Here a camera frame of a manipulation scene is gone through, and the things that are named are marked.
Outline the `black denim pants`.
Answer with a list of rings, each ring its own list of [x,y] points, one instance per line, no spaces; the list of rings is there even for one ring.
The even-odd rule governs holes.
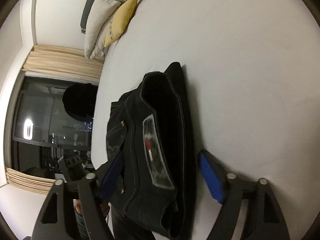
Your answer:
[[[101,197],[125,232],[153,239],[188,239],[196,195],[193,128],[180,63],[144,75],[139,86],[112,102],[106,150],[120,159],[112,170],[117,182]]]

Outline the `beige curtain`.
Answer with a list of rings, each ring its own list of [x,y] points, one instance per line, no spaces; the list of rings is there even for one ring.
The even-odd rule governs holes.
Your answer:
[[[3,135],[3,155],[5,167],[5,179],[7,183],[18,189],[35,194],[47,195],[53,185],[52,179],[41,179],[31,175],[23,175],[22,172],[14,171],[11,159],[10,140],[12,123],[14,118],[15,104],[18,98],[23,78],[26,72],[43,74],[45,77],[58,79],[71,79],[98,83],[103,70],[104,59],[88,60],[84,57],[84,52],[75,48],[61,46],[34,45],[30,50],[22,53],[22,59],[18,61],[17,68],[11,71],[7,77],[1,94],[8,91],[8,105],[3,114],[4,135]]]

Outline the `dark window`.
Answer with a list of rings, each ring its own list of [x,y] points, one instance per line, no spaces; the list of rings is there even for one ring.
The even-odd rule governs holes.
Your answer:
[[[40,77],[25,77],[11,122],[10,167],[43,178],[61,173],[59,159],[80,160],[92,171],[93,114],[98,87]]]

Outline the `white bed mattress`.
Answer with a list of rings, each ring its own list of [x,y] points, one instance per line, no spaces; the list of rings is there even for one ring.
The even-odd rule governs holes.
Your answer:
[[[301,0],[140,0],[100,78],[92,162],[111,102],[178,61],[197,150],[268,179],[292,239],[319,213],[319,26]]]

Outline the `yellow pillow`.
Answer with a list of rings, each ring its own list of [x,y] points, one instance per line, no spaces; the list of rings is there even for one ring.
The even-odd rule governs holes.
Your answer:
[[[137,2],[138,0],[127,0],[116,10],[105,37],[104,45],[106,47],[110,46],[123,35],[135,13]]]

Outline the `white grey pillow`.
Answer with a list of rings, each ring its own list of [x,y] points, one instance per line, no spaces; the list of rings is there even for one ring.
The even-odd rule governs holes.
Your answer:
[[[127,0],[94,0],[85,29],[84,56],[93,59],[108,47],[104,45],[110,22],[116,10]]]

